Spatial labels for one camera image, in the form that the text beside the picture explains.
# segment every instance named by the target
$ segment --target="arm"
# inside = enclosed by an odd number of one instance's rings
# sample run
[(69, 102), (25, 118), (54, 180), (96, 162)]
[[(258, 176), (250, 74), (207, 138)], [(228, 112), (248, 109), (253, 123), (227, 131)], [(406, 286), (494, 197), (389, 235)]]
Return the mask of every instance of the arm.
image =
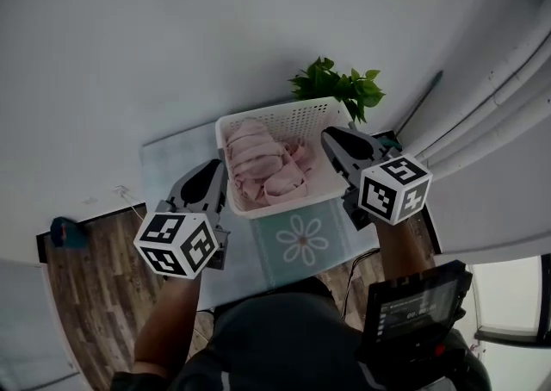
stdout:
[(169, 278), (134, 346), (132, 372), (170, 378), (184, 365), (193, 336), (201, 275)]
[(382, 268), (385, 279), (413, 275), (434, 267), (431, 255), (424, 255), (415, 240), (408, 220), (396, 226), (376, 220), (375, 227), (381, 246)]

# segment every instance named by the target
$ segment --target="person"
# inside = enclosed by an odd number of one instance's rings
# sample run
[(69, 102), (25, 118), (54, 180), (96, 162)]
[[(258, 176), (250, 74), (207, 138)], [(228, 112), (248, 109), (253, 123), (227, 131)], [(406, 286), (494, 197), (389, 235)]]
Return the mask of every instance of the person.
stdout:
[[(375, 225), (386, 279), (433, 266), (405, 222)], [(211, 340), (186, 363), (200, 286), (200, 276), (166, 281), (136, 341), (132, 373), (115, 373), (112, 391), (374, 389), (355, 358), (361, 332), (341, 320), (315, 278), (218, 307)], [(456, 331), (445, 344), (467, 348)], [(465, 362), (456, 389), (490, 389), (478, 358), (469, 351)]]

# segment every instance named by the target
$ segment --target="white laundry basket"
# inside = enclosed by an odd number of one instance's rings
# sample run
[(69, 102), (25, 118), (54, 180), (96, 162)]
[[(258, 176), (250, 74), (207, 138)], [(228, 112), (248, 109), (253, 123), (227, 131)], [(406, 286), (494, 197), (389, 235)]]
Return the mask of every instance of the white laundry basket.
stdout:
[[(290, 137), (301, 137), (313, 148), (316, 166), (308, 174), (307, 196), (273, 206), (258, 207), (239, 194), (229, 166), (226, 142), (247, 118), (264, 123), (269, 133), (278, 141), (284, 141)], [(342, 196), (348, 184), (334, 171), (325, 155), (321, 146), (321, 131), (329, 126), (348, 127), (351, 121), (352, 118), (344, 103), (337, 102), (333, 97), (285, 103), (219, 118), (216, 121), (216, 143), (219, 150), (224, 151), (228, 165), (229, 181), (226, 193), (230, 209), (235, 214), (253, 220)]]

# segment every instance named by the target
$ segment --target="cable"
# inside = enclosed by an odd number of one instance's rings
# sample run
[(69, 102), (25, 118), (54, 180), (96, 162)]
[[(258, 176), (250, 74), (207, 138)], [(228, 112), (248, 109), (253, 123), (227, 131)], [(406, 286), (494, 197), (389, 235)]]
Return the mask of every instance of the cable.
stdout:
[(352, 284), (352, 276), (354, 275), (354, 270), (356, 269), (357, 265), (369, 258), (369, 257), (372, 257), (373, 255), (375, 255), (375, 253), (379, 253), (380, 249), (372, 249), (370, 251), (367, 251), (365, 252), (363, 255), (360, 255), (358, 258), (356, 258), (354, 260), (354, 262), (352, 263), (352, 268), (350, 269), (350, 275), (348, 276), (348, 283), (346, 285), (346, 295), (344, 296), (344, 301), (343, 301), (343, 308), (341, 309), (341, 319), (344, 320), (344, 318), (346, 317), (346, 304), (348, 302), (348, 295), (350, 293), (350, 285)]
[(134, 211), (134, 213), (138, 216), (138, 218), (140, 218), (142, 221), (144, 220), (143, 217), (138, 213), (138, 211), (134, 208), (134, 206), (132, 205), (132, 203), (127, 199), (127, 197), (125, 196), (124, 192), (120, 192), (120, 195), (121, 195), (121, 198), (128, 203), (128, 206), (130, 206), (130, 208)]

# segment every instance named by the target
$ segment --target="black device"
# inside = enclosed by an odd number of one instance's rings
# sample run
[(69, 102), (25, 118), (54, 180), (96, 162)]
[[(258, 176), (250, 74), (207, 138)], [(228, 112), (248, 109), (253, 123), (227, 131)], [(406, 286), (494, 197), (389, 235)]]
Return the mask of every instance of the black device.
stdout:
[(466, 350), (443, 340), (465, 315), (473, 275), (460, 261), (369, 286), (362, 345), (356, 353), (386, 389), (419, 389), (462, 368)]

